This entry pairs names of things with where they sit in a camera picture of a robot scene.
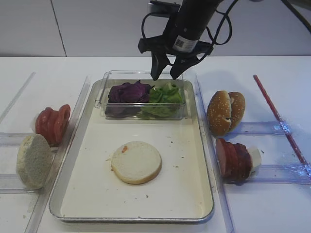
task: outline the bottom bun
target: bottom bun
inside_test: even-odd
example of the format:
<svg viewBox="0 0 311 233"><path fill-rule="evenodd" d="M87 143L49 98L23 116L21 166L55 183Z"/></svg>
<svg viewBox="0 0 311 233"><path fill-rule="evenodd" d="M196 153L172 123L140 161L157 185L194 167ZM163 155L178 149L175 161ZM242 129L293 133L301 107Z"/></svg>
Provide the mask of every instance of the bottom bun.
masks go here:
<svg viewBox="0 0 311 233"><path fill-rule="evenodd" d="M141 184L154 179L162 168L162 159L152 145L133 141L119 147L111 158L116 176L125 183Z"/></svg>

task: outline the red stick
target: red stick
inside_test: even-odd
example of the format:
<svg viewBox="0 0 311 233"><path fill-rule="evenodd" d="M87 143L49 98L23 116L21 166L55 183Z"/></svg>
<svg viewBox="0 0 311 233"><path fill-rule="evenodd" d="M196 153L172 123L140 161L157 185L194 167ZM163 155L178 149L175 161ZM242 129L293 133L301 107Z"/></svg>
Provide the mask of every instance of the red stick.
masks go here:
<svg viewBox="0 0 311 233"><path fill-rule="evenodd" d="M274 104L272 103L271 99L269 98L269 96L268 96L266 90L263 88L261 82L259 81L258 76L257 76L257 75L253 75L253 77L254 77L254 79L255 79L255 81L256 81L256 83L257 83L259 89L261 90L261 92L262 92L264 98L266 99L266 101L267 101L269 107L271 108L271 110L272 110L274 116L276 117L276 119L278 120L278 122L282 122L283 120L282 120L280 114L278 113L276 107L274 106ZM285 135L286 135L286 137L287 137L287 140L288 140L289 143L291 144L293 150L295 151L295 154L297 155L299 161L300 161L303 165L308 164L307 161L306 161L306 159L305 159L305 157L302 155L302 153L301 153L301 151L300 151L298 145L296 144L294 138L292 137L292 135L291 135L291 134L285 134Z"/></svg>

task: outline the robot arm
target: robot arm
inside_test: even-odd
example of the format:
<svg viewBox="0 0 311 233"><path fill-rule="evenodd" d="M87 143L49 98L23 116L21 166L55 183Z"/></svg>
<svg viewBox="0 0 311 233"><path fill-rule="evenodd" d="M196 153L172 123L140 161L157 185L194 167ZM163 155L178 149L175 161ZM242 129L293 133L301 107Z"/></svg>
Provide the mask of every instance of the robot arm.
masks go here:
<svg viewBox="0 0 311 233"><path fill-rule="evenodd" d="M200 62L198 54L210 55L213 43L200 41L203 31L223 0L183 0L182 5L151 1L158 9L149 13L142 23L143 38L139 40L141 53L150 51L152 55L151 76L157 80L167 65L171 65L170 75L175 80L185 70ZM146 38L143 30L148 16L169 17L164 32L160 36ZM171 64L167 54L176 56Z"/></svg>

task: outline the purple cabbage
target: purple cabbage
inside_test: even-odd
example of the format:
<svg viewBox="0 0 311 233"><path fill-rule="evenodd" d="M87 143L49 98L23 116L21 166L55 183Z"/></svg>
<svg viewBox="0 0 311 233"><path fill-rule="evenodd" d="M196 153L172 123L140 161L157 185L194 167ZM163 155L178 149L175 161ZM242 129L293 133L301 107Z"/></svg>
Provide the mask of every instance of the purple cabbage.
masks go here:
<svg viewBox="0 0 311 233"><path fill-rule="evenodd" d="M140 80L134 84L123 83L113 86L108 95L109 103L147 103L149 101L149 91L152 87L149 84L142 84ZM140 107L117 107L108 106L105 114L108 117L123 118L133 116L140 111Z"/></svg>

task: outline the tomato slice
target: tomato slice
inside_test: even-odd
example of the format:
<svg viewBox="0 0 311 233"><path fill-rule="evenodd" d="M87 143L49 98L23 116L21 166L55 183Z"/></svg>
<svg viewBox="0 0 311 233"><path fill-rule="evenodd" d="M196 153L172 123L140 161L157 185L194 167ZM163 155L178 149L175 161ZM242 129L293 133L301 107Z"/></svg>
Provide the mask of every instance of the tomato slice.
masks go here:
<svg viewBox="0 0 311 233"><path fill-rule="evenodd" d="M58 111L53 111L48 121L48 135L49 135L48 142L52 145L56 144L54 125L58 118L58 115L59 115Z"/></svg>
<svg viewBox="0 0 311 233"><path fill-rule="evenodd" d="M64 119L64 121L69 121L70 106L68 104L61 106L59 109L59 115Z"/></svg>
<svg viewBox="0 0 311 233"><path fill-rule="evenodd" d="M43 110L35 121L35 133L41 134L48 141L48 121L53 109L48 107Z"/></svg>
<svg viewBox="0 0 311 233"><path fill-rule="evenodd" d="M70 117L70 106L65 104L60 107L58 118L54 125L55 140L60 143L67 128Z"/></svg>

